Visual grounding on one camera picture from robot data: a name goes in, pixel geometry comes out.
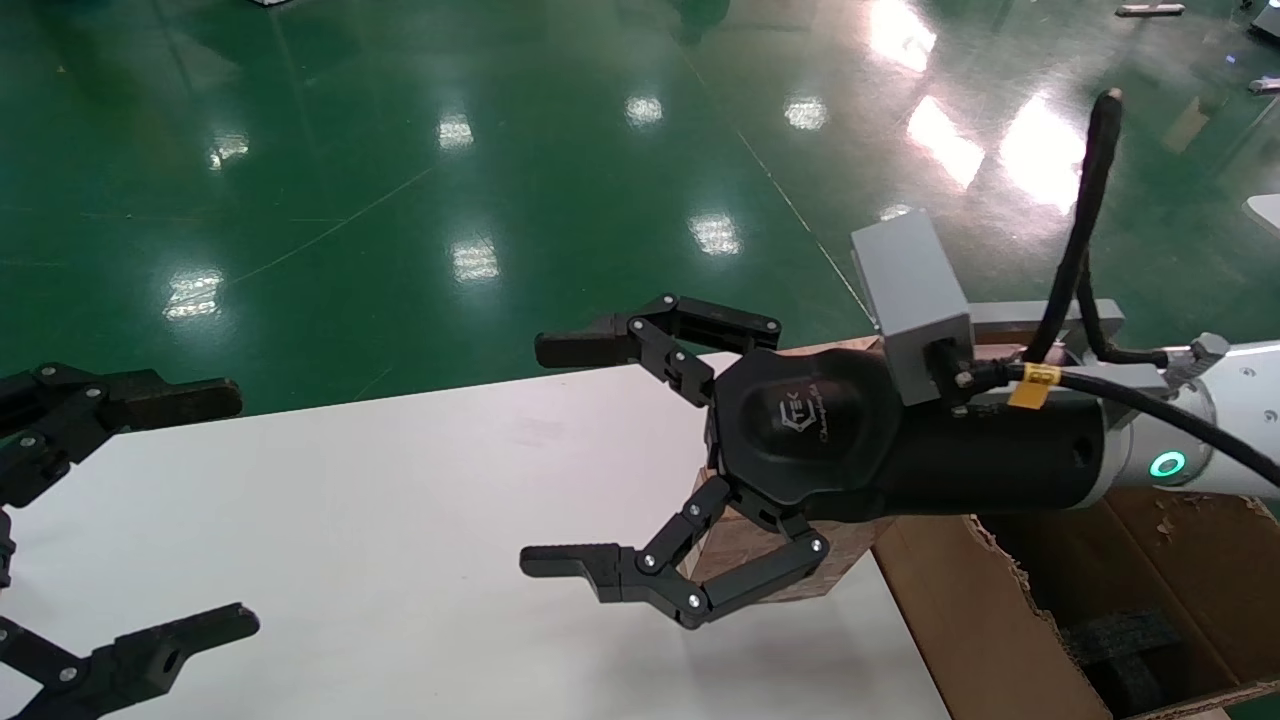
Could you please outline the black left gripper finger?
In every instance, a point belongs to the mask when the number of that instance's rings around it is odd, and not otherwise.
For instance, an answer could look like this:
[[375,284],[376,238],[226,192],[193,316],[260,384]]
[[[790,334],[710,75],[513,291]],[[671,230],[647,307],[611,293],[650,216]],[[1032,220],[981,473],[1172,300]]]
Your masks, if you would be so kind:
[[101,719],[168,694],[186,662],[255,635],[261,621],[242,603],[148,626],[77,656],[1,619],[1,661],[40,684],[14,719]]
[[122,432],[238,416],[227,378],[173,384],[155,370],[93,374],[60,363],[1,380],[1,502],[26,507]]

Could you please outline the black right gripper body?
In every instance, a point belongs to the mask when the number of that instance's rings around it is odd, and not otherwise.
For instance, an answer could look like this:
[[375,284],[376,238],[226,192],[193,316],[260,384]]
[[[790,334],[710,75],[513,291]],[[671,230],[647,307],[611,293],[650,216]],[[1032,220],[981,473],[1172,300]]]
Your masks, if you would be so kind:
[[1093,401],[908,406],[883,356],[855,348],[746,354],[716,379],[708,428],[730,484],[810,521],[1074,509],[1105,456]]

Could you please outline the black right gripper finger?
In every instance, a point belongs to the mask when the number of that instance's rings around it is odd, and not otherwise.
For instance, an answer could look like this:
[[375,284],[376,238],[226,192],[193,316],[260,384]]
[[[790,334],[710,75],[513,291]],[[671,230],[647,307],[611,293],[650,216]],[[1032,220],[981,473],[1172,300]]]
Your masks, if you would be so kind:
[[[780,533],[783,543],[709,580],[689,579],[681,562],[728,509],[762,511],[763,527]],[[827,538],[804,516],[735,479],[709,475],[640,550],[617,543],[527,546],[520,569],[531,578],[580,577],[600,603],[648,603],[692,630],[810,577],[828,552]]]
[[687,343],[737,355],[778,348],[771,316],[664,293],[639,310],[600,316],[582,331],[540,333],[535,359],[548,369],[639,365],[695,407],[713,404],[716,373]]

